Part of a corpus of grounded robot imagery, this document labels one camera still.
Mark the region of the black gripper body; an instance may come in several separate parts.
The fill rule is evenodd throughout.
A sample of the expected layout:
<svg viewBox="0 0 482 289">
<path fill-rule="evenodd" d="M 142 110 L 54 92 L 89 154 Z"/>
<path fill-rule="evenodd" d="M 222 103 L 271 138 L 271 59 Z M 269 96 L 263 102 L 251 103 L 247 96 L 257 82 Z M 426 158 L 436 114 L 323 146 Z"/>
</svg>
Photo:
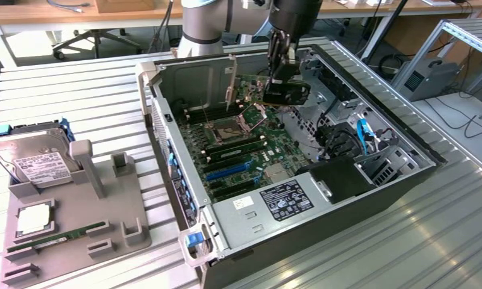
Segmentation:
<svg viewBox="0 0 482 289">
<path fill-rule="evenodd" d="M 300 38 L 313 26 L 319 13 L 319 0 L 273 0 L 269 8 L 269 24 Z"/>
</svg>

